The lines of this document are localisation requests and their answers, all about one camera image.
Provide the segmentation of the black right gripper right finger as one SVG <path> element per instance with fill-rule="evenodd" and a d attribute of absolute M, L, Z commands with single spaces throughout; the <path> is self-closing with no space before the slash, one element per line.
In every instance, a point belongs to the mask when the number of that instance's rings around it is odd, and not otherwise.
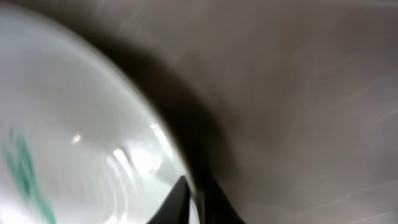
<path fill-rule="evenodd" d="M 244 224 L 213 177 L 206 181 L 204 194 L 205 224 Z"/>

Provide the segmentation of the white plate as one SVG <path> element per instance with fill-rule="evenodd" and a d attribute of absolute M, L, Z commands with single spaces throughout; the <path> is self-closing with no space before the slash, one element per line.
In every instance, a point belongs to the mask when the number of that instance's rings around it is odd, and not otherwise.
<path fill-rule="evenodd" d="M 148 223 L 178 179 L 196 188 L 164 122 L 89 43 L 1 4 L 1 222 Z"/>

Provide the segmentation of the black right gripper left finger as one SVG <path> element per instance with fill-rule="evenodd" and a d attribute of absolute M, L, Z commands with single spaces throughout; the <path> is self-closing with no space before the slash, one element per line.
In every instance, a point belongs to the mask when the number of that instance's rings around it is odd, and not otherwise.
<path fill-rule="evenodd" d="M 188 224 L 189 214 L 190 189 L 181 176 L 148 224 Z"/>

